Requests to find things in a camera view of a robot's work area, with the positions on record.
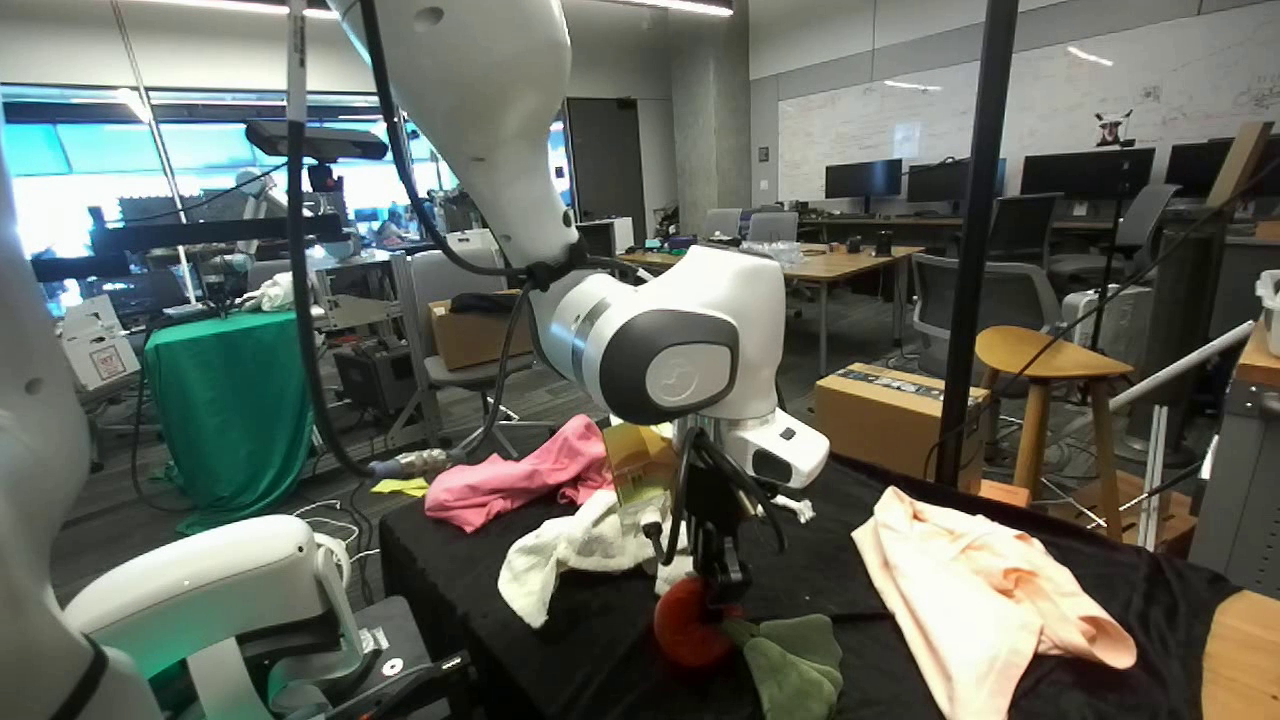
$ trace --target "white robot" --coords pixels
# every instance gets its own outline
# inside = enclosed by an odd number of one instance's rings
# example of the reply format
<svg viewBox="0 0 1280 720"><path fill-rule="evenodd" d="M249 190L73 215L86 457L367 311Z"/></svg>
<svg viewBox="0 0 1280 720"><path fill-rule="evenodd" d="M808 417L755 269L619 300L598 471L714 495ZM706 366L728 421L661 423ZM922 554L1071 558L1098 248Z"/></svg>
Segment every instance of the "white robot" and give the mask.
<svg viewBox="0 0 1280 720"><path fill-rule="evenodd" d="M336 0L336 12L365 49L359 5ZM736 470L749 485L777 487L811 485L828 441L777 404L783 353L777 261L691 248L646 289L567 265L577 229L557 205L544 153L572 67L560 0L375 0L375 12L397 102L447 156L508 265L548 275L532 291L548 366L626 421L679 421L714 450L719 471ZM242 707L236 636L306 621L328 621L336 648L285 664L285 677L320 690L328 704L316 707L333 707L328 718L351 712L345 698L383 648L345 601L345 554L291 515L168 544L110 572L70 610L51 601L49 558L79 493L87 437L18 246L5 156L0 232L5 718L159 718L150 681L185 655L205 683L209 718L268 718L268 704ZM699 572L736 575L741 570L706 565Z"/></svg>

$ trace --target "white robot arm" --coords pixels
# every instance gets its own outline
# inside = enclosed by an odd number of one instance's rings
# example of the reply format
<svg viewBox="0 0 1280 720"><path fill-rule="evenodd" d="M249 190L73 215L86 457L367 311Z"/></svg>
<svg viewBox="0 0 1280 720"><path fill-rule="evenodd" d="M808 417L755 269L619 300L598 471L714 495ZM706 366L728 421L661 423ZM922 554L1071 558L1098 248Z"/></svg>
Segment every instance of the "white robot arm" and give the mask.
<svg viewBox="0 0 1280 720"><path fill-rule="evenodd" d="M402 109L431 137L532 291L544 359L602 408L658 423L698 417L749 476L806 487L828 441L777 404L783 274L691 248L658 284L572 274L577 229L548 182L548 124L567 92L560 0L333 0L351 43L382 43Z"/></svg>

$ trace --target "cardboard box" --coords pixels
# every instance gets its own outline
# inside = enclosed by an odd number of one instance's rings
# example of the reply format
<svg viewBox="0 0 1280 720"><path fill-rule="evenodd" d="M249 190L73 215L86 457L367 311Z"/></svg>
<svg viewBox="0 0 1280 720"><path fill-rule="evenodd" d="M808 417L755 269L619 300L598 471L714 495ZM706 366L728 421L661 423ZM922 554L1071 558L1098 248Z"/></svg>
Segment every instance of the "cardboard box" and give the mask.
<svg viewBox="0 0 1280 720"><path fill-rule="evenodd" d="M445 359L445 369L478 369L493 366L504 353L508 335L508 318L478 318L478 311L447 311L447 303L431 303L431 340ZM527 318L520 318L516 335L514 335L514 356L532 353L532 333Z"/></svg>
<svg viewBox="0 0 1280 720"><path fill-rule="evenodd" d="M1269 246L1280 246L1280 220L1258 220L1251 235L1269 242Z"/></svg>
<svg viewBox="0 0 1280 720"><path fill-rule="evenodd" d="M945 380L879 366L849 366L811 394L815 428L833 454L907 479L932 479L945 417ZM962 487L976 487L984 465L984 423L968 413Z"/></svg>

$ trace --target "table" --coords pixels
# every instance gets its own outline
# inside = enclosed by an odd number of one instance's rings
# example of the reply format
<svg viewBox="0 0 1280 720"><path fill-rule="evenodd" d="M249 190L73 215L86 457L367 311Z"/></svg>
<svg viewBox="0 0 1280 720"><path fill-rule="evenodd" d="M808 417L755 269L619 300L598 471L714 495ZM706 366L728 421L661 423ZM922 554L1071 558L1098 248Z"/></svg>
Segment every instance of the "table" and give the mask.
<svg viewBox="0 0 1280 720"><path fill-rule="evenodd" d="M787 554L764 525L745 530L751 565L749 617L828 612L846 646L846 698L838 718L941 718L907 646L883 612L849 534L869 515L883 485L833 465L811 487L819 515L783 515ZM1110 671L1038 655L1021 681L1013 718L1275 718L1280 603L1237 593L1229 581L1139 550L1121 550L1050 515L984 504L932 485L907 493L989 514L1038 534L1057 561L1139 642L1139 670ZM649 636L651 581L560 581L548 628L526 628L497 593L504 550L542 521L552 499L493 521L478 535L424 521L417 504L382 525L390 593L404 593L437 655L463 648L482 671L493 718L755 718L755 691L741 664L716 677L678 677Z"/></svg>
<svg viewBox="0 0 1280 720"><path fill-rule="evenodd" d="M311 404L291 311L159 328L145 378L193 530L253 515L306 471Z"/></svg>
<svg viewBox="0 0 1280 720"><path fill-rule="evenodd" d="M964 232L964 215L806 215L801 220L801 235L815 235L815 242L914 242L914 246L938 246L950 248L956 246ZM1117 232L1113 211L1098 211L1098 215L1057 215L1050 223L1053 232L1053 248L1098 248Z"/></svg>
<svg viewBox="0 0 1280 720"><path fill-rule="evenodd" d="M901 246L889 255L819 248L819 253L801 253L801 255L780 261L783 275L793 284L815 289L815 369L819 369L819 378L828 378L828 366L833 366L833 353L828 353L828 343L833 343L828 340L833 284L846 284L846 282L863 275L863 274L897 269L897 275L894 275L894 333L897 333L897 340L903 340L903 328L907 328L907 269L914 269L907 261L918 253L922 253L918 246ZM679 255L668 255L668 253L634 253L634 255L626 255L626 265L649 269L649 274L664 274L678 261Z"/></svg>

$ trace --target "wooden stool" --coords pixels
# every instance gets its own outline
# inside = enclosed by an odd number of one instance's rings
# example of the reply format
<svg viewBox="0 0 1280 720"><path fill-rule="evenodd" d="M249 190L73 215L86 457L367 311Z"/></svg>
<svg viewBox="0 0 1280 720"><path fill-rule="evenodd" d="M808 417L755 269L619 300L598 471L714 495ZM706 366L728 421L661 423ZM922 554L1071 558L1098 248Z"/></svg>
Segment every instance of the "wooden stool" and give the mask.
<svg viewBox="0 0 1280 720"><path fill-rule="evenodd" d="M1013 485L1030 487L1032 495L1043 465L1050 389L1086 384L1091 404L1102 515L1110 525L1110 535L1121 539L1121 487L1117 487L1117 437L1113 437L1110 384L1134 378L1134 369L1113 356L1087 353L1081 343L1053 340L1043 333L1013 328L1013 326L984 328L976 335L976 356L989 366L991 378L1030 380L1023 437L1016 446Z"/></svg>

